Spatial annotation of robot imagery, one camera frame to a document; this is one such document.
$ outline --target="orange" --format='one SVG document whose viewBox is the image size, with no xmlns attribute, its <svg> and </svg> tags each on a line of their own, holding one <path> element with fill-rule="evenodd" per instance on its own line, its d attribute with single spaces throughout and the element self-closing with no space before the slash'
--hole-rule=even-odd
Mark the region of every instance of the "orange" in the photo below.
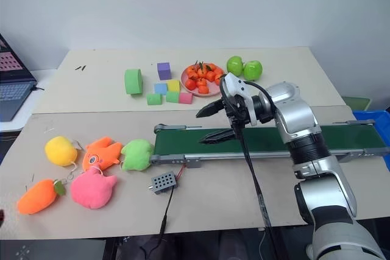
<svg viewBox="0 0 390 260">
<path fill-rule="evenodd" d="M 187 74 L 190 74 L 191 72 L 196 72 L 196 68 L 194 65 L 190 65 L 189 67 L 186 68 L 185 72 Z"/>
<path fill-rule="evenodd" d="M 221 68 L 217 67 L 216 69 L 214 69 L 214 73 L 222 75 L 224 71 Z"/>
<path fill-rule="evenodd" d="M 188 88 L 190 91 L 193 91 L 196 89 L 196 82 L 192 79 L 187 79 L 185 82 L 185 87 Z"/>
<path fill-rule="evenodd" d="M 197 82 L 196 82 L 196 86 L 197 87 L 207 86 L 207 81 L 205 79 L 198 79 Z"/>
<path fill-rule="evenodd" d="M 189 79 L 197 80 L 198 77 L 199 77 L 199 76 L 196 74 L 195 71 L 190 71 L 190 73 L 188 73 L 188 78 L 189 78 Z"/>
<path fill-rule="evenodd" d="M 208 67 L 210 67 L 210 69 L 211 69 L 212 71 L 214 71 L 214 70 L 217 68 L 217 66 L 215 66 L 214 63 L 207 63 L 206 65 L 207 65 Z"/>
<path fill-rule="evenodd" d="M 219 79 L 221 78 L 222 74 L 216 74 L 214 77 L 215 84 L 219 85 Z"/>
<path fill-rule="evenodd" d="M 199 94 L 208 94 L 208 87 L 206 85 L 201 85 L 198 88 Z"/>
<path fill-rule="evenodd" d="M 206 69 L 206 66 L 203 67 L 203 69 L 198 69 L 197 70 L 197 75 L 199 77 L 205 77 L 206 76 L 206 73 L 207 73 L 207 69 Z"/>
<path fill-rule="evenodd" d="M 206 79 L 209 82 L 213 82 L 214 78 L 215 78 L 215 73 L 213 71 L 209 71 L 209 72 L 206 73 Z"/>
</svg>

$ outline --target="white wall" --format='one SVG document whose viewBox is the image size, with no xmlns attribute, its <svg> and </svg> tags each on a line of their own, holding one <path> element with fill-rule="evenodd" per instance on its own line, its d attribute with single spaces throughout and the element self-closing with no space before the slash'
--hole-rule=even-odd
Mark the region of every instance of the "white wall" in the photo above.
<svg viewBox="0 0 390 260">
<path fill-rule="evenodd" d="M 68 49 L 310 46 L 343 95 L 390 105 L 390 0 L 1 0 L 30 69 Z"/>
</svg>

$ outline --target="blue cube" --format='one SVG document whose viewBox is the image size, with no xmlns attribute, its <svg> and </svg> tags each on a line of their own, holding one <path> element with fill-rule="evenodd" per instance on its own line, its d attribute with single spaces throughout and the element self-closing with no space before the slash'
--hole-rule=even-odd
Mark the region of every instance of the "blue cube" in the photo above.
<svg viewBox="0 0 390 260">
<path fill-rule="evenodd" d="M 154 93 L 155 94 L 166 94 L 168 87 L 166 83 L 155 83 L 154 84 Z"/>
</svg>

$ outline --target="green cylinder block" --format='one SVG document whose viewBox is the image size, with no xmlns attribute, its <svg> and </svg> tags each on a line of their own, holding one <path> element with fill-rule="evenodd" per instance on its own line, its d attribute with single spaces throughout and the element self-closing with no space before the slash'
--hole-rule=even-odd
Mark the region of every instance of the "green cylinder block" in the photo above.
<svg viewBox="0 0 390 260">
<path fill-rule="evenodd" d="M 126 94 L 142 93 L 142 75 L 140 69 L 127 69 L 124 73 Z"/>
</svg>

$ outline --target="pink cube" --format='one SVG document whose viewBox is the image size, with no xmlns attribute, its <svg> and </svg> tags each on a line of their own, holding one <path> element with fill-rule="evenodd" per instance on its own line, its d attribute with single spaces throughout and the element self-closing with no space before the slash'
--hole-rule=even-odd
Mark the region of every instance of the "pink cube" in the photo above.
<svg viewBox="0 0 390 260">
<path fill-rule="evenodd" d="M 180 104 L 191 104 L 193 103 L 193 94 L 191 93 L 180 93 L 179 95 Z"/>
</svg>

